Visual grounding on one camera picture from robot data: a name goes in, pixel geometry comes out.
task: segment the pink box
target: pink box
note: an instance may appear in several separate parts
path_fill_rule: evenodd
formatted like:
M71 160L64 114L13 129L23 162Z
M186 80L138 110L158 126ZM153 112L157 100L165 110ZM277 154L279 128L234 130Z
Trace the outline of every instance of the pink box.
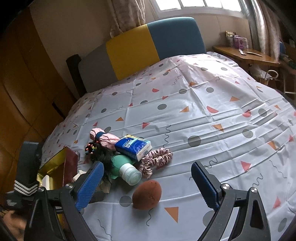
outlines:
M237 49L244 49L246 48L246 38L242 37L233 37L234 47Z

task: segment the blue gripper pad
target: blue gripper pad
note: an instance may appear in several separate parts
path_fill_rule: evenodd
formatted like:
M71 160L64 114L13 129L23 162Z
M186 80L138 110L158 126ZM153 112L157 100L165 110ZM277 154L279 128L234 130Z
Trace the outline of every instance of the blue gripper pad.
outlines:
M200 193L201 193L203 199L205 200L207 206L216 211L220 207L219 194L218 194L217 190L215 189L215 187L210 182L210 180L207 178L206 174L197 165L196 162L193 163L191 166L191 175L192 175L192 178L195 181L198 189L200 190Z
M85 208L91 200L97 186L99 185L104 174L104 165L101 162L88 175L84 183L77 192L76 208L80 211Z

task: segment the blue tissue packet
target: blue tissue packet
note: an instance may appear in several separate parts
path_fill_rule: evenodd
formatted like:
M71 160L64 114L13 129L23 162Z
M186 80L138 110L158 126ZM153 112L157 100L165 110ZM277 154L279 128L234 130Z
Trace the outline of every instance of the blue tissue packet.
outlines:
M151 142L132 135L125 135L115 144L115 149L129 158L140 161L152 149Z

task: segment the pink fabric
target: pink fabric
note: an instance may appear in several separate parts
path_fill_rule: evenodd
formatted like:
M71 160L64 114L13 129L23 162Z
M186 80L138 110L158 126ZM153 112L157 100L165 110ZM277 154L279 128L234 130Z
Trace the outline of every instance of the pink fabric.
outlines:
M158 150L150 151L142 158L139 171L142 177L149 178L152 175L151 167L154 165L164 166L172 159L173 153L169 149L160 148Z
M89 136L93 141L95 140L95 136L98 132L104 132L104 130L102 130L100 128L91 129ZM119 138L115 135L110 134L110 133L103 134L99 139L99 142L102 145L102 147L108 148L111 151L116 151L114 145L118 141L119 141Z

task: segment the makeup sponge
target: makeup sponge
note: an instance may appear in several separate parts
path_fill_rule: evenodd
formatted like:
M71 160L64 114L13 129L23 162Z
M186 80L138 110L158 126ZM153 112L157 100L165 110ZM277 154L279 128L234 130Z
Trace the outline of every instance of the makeup sponge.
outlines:
M149 210L158 204L160 197L161 186L157 181L143 182L133 193L133 207L139 210Z

